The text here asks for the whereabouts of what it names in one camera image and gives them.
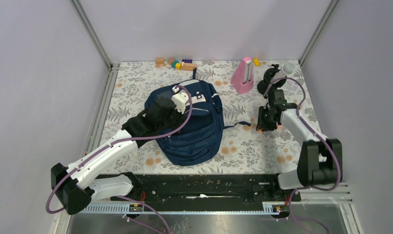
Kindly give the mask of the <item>navy blue student backpack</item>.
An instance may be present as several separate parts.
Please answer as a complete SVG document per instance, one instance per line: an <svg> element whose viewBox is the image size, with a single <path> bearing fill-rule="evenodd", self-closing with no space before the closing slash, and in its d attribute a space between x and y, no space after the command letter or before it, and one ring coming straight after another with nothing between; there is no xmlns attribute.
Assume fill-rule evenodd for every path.
<svg viewBox="0 0 393 234"><path fill-rule="evenodd" d="M167 135L177 127L157 133L156 142L167 158L179 166L192 166L213 158L220 149L224 124L223 105L214 86L193 77L179 83L191 95L184 118L187 123L179 131Z"/></svg>

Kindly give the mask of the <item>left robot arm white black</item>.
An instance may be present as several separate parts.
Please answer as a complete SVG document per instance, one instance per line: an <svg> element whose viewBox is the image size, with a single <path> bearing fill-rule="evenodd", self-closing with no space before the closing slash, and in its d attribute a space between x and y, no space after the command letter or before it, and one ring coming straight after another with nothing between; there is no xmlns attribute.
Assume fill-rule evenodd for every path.
<svg viewBox="0 0 393 234"><path fill-rule="evenodd" d="M159 97L150 107L128 119L110 140L91 153L68 166L61 163L51 168L52 192L46 202L46 211L53 214L49 206L56 196L62 208L74 215L86 208L95 198L124 195L136 200L141 194L138 184L129 177L118 177L116 181L100 181L97 176L123 154L137 150L148 141L171 136L184 127L191 116L191 98L180 93L171 98Z"/></svg>

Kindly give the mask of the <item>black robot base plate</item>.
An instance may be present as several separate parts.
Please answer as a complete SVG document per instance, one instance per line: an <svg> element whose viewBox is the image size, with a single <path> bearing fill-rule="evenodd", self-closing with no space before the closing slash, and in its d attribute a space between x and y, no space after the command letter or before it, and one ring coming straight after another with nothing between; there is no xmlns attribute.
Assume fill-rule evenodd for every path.
<svg viewBox="0 0 393 234"><path fill-rule="evenodd" d="M280 188L276 174L125 175L133 183L128 198L151 207L247 207L261 202L285 205L292 192Z"/></svg>

